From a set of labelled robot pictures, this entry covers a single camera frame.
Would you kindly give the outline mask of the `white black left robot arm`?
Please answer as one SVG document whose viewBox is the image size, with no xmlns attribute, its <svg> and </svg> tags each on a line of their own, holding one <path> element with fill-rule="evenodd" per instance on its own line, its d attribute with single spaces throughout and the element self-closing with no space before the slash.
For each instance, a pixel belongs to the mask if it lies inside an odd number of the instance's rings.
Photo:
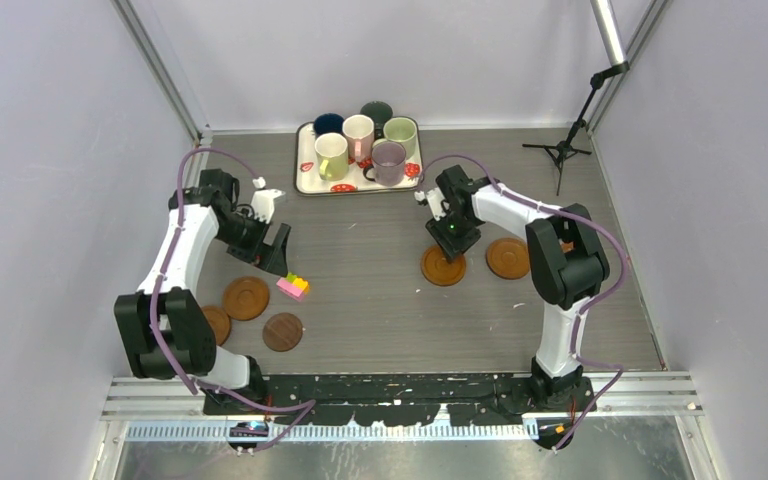
<svg viewBox="0 0 768 480">
<path fill-rule="evenodd" d="M 287 238 L 278 227 L 273 243 L 265 237 L 284 191 L 254 179 L 255 190 L 240 204 L 240 182 L 221 169 L 201 172 L 194 187 L 179 187 L 168 201 L 169 217 L 161 250 L 136 291 L 117 297 L 114 317 L 132 374 L 137 378 L 179 377 L 190 387 L 204 382 L 228 390 L 240 412 L 258 412 L 267 383 L 257 361 L 217 343 L 196 300 L 197 282 L 210 244 L 218 240 L 229 254 L 272 275 L 288 272 Z"/>
</svg>

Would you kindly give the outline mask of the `light green mug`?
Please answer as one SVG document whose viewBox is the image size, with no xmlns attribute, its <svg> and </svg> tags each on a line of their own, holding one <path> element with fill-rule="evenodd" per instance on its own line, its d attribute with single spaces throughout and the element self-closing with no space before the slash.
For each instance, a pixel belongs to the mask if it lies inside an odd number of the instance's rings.
<svg viewBox="0 0 768 480">
<path fill-rule="evenodd" d="M 318 175 L 325 181 L 343 180 L 349 170 L 348 142 L 338 133 L 326 133 L 314 143 L 319 162 Z"/>
</svg>

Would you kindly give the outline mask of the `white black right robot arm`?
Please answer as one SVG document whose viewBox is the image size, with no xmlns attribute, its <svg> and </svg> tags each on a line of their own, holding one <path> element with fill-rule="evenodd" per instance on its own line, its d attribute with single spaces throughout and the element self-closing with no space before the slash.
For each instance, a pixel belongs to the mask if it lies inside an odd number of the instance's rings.
<svg viewBox="0 0 768 480">
<path fill-rule="evenodd" d="M 523 240 L 530 275 L 544 302 L 541 341 L 531 362 L 526 394 L 532 406 L 556 410 L 570 402 L 583 382 L 583 366 L 575 351 L 587 317 L 610 266 L 589 210 L 543 204 L 491 177 L 472 179 L 459 166 L 445 169 L 433 189 L 417 189 L 418 204 L 430 208 L 428 232 L 452 261 L 480 237 L 485 223 L 497 225 Z"/>
</svg>

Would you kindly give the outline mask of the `large brown wooden coaster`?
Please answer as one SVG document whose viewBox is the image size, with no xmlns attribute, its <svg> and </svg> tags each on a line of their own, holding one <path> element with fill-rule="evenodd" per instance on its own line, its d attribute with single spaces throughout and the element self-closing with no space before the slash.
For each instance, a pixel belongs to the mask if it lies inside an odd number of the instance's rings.
<svg viewBox="0 0 768 480">
<path fill-rule="evenodd" d="M 467 263 L 462 255 L 449 261 L 441 247 L 433 245 L 423 253 L 420 269 L 424 278 L 431 284 L 448 287 L 463 279 L 467 270 Z"/>
</svg>

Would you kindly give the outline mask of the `dark brown wooden coaster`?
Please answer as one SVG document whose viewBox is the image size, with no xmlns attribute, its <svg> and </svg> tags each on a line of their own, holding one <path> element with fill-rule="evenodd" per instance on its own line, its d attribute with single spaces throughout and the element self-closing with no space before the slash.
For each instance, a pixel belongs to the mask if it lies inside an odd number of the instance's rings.
<svg viewBox="0 0 768 480">
<path fill-rule="evenodd" d="M 277 313 L 264 324 L 262 340 L 267 348 L 275 352 L 287 352 L 295 348 L 304 335 L 301 320 L 288 312 Z"/>
</svg>

